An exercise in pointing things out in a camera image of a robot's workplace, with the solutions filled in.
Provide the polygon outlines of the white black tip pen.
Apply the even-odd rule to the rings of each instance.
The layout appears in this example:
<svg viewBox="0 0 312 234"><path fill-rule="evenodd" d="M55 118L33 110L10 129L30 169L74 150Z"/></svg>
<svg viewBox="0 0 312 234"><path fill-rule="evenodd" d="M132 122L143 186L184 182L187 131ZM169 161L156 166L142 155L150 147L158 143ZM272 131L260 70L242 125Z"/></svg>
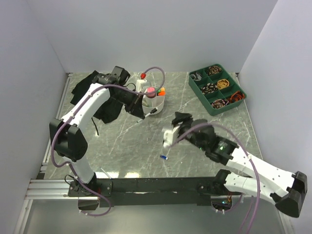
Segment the white black tip pen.
<svg viewBox="0 0 312 234"><path fill-rule="evenodd" d="M144 119L146 119L147 117L149 117L150 115L153 115L155 112L158 111L158 108L154 108L153 110L151 110L149 113L147 113L143 118L139 119L137 121L137 123L143 121Z"/></svg>

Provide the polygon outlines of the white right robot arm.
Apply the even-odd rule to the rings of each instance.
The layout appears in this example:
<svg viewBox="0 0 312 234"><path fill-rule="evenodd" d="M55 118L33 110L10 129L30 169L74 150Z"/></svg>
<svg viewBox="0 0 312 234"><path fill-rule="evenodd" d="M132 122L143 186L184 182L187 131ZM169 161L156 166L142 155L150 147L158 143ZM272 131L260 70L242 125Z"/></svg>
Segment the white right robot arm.
<svg viewBox="0 0 312 234"><path fill-rule="evenodd" d="M218 136L214 124L205 119L194 120L191 114L175 112L172 126L172 130L164 133L165 147L185 139L210 160L242 173L220 170L214 180L218 194L229 191L253 195L272 203L285 215L300 216L308 191L307 176L303 172L288 172L255 157L237 142Z"/></svg>

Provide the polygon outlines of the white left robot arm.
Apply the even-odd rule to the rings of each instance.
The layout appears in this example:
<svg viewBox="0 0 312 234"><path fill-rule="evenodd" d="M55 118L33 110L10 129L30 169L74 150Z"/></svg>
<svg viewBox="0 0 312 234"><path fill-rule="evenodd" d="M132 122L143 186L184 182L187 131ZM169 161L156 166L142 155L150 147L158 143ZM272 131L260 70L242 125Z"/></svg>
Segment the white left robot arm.
<svg viewBox="0 0 312 234"><path fill-rule="evenodd" d="M84 131L88 122L95 117L110 123L118 118L122 109L140 119L145 118L143 94L125 87L129 78L130 73L119 66L107 74L94 71L73 89L72 110L49 123L52 163L62 167L56 163L54 154L62 157L87 196L94 195L98 189L95 172L85 155L88 143Z"/></svg>

